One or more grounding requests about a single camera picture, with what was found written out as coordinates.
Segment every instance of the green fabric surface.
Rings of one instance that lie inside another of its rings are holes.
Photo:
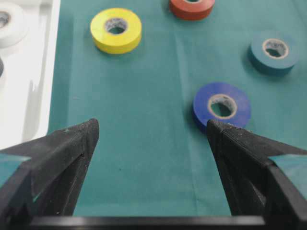
[[[13,175],[22,162],[29,159],[31,158],[0,153],[0,187]]]
[[[134,51],[95,48],[91,19],[134,11],[143,25]],[[209,18],[186,22],[168,0],[62,0],[49,131],[89,118],[100,140],[75,215],[230,215],[207,138],[192,120],[194,95],[223,81],[251,101],[247,129],[307,149],[307,1],[217,0]],[[247,58],[263,30],[291,35],[299,63],[284,77]]]
[[[270,157],[307,200],[307,156],[282,155]]]

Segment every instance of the teal tape roll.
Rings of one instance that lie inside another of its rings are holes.
[[[276,31],[264,31],[251,43],[250,59],[263,73],[283,75],[298,62],[298,47],[291,37]]]

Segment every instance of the white tape roll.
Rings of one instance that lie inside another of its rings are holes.
[[[15,45],[28,32],[24,10],[14,3],[0,3],[0,48]]]

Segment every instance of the tape roll core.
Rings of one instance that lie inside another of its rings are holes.
[[[111,8],[101,11],[93,18],[91,33],[95,45],[101,51],[124,54],[139,45],[142,38],[142,23],[130,10]]]
[[[0,11],[0,29],[5,27],[10,20],[11,16],[9,15],[9,13]]]
[[[219,116],[219,115],[217,115],[212,109],[213,104],[223,104],[224,106],[226,106],[229,109],[231,114],[229,116]],[[219,119],[229,119],[229,118],[236,115],[237,110],[238,110],[238,106],[237,106],[235,100],[232,97],[230,97],[226,94],[220,93],[220,94],[213,95],[208,100],[208,110],[210,111],[210,113],[212,113],[212,115],[214,115],[215,117],[217,117]]]
[[[4,71],[4,64],[2,59],[0,58],[0,77],[2,76],[3,71]]]
[[[289,47],[287,44],[276,38],[265,40],[262,49],[266,55],[273,59],[283,59],[289,54]]]
[[[28,25],[24,10],[17,4],[0,3],[0,48],[20,42],[27,34]]]

